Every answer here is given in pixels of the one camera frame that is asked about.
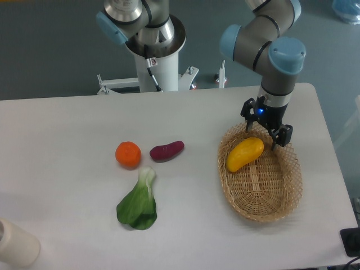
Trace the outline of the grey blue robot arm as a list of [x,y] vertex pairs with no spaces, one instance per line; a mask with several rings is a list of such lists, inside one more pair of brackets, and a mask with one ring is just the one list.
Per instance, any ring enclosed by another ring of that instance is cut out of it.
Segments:
[[[273,144],[283,147],[293,128],[282,119],[306,55],[304,44],[284,32],[299,18],[301,5],[298,1],[247,5],[255,17],[246,26],[229,26],[221,36],[220,52],[262,77],[257,98],[244,103],[241,115],[247,129],[259,123]],[[178,67],[185,27],[170,13],[168,1],[105,1],[96,23],[112,42],[133,54],[141,92],[190,88]]]

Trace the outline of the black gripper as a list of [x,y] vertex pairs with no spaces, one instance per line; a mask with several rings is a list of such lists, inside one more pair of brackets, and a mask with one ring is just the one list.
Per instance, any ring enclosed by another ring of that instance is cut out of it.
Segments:
[[282,118],[287,109],[290,96],[274,96],[271,94],[258,94],[256,102],[253,98],[244,102],[240,115],[245,119],[248,132],[252,129],[253,123],[258,122],[269,129],[268,133],[272,138],[271,150],[277,145],[285,147],[290,141],[293,133],[291,125],[283,125]]

